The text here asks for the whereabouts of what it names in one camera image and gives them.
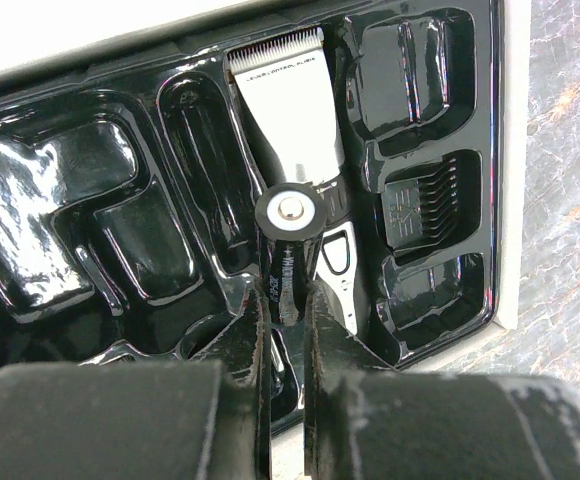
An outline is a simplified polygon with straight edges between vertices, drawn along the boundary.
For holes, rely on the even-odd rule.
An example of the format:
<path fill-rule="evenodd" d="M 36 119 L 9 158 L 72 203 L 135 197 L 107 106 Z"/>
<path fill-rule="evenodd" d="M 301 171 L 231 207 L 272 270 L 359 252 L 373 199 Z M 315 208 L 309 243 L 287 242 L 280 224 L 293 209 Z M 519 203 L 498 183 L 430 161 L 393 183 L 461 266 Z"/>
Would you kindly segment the white cardboard clipper box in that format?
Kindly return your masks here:
<path fill-rule="evenodd" d="M 289 1 L 0 1 L 0 89 L 36 74 L 133 53 L 222 21 L 291 7 Z M 531 4 L 505 1 L 499 100 L 499 303 L 492 325 L 411 371 L 441 370 L 518 325 L 526 166 Z"/>

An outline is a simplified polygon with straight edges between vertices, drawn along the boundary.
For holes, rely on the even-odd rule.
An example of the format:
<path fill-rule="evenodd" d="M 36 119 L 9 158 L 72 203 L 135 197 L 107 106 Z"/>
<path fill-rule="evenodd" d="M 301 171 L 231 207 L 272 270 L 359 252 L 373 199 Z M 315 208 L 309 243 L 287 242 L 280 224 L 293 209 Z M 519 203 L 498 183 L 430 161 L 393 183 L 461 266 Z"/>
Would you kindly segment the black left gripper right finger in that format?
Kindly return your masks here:
<path fill-rule="evenodd" d="M 305 311 L 306 473 L 314 479 L 580 479 L 580 397 L 545 376 L 401 373 Z"/>

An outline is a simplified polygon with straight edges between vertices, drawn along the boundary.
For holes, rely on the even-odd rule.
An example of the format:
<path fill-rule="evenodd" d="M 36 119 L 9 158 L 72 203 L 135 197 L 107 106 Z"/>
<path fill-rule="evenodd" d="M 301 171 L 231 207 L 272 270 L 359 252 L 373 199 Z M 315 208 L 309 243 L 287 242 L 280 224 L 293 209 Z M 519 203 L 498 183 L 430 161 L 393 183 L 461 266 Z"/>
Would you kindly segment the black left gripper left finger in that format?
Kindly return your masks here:
<path fill-rule="evenodd" d="M 270 313 L 259 284 L 185 361 L 0 369 L 0 479 L 267 479 Z"/>

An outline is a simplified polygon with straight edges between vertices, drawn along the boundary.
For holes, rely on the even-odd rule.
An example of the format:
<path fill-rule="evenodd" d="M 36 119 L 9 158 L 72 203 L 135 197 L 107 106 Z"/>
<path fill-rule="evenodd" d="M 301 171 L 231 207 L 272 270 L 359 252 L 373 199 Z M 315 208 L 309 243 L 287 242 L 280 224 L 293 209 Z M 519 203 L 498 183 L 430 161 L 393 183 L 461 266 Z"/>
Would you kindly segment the silver black hair clipper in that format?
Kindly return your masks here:
<path fill-rule="evenodd" d="M 323 31 L 312 26 L 239 47 L 228 53 L 227 67 L 266 184 L 306 184 L 325 201 L 316 274 L 329 286 L 345 328 L 358 335 L 368 304 Z"/>

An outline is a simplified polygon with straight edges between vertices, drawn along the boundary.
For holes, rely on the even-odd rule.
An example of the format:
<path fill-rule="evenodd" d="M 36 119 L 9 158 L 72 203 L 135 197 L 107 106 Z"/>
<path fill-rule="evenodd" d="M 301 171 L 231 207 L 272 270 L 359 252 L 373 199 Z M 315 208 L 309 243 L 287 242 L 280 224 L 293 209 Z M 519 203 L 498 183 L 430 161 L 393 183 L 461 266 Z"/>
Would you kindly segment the small black cylindrical battery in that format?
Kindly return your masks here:
<path fill-rule="evenodd" d="M 257 200 L 255 220 L 271 320 L 294 326 L 304 317 L 316 275 L 326 227 L 324 199 L 307 184 L 277 184 Z"/>

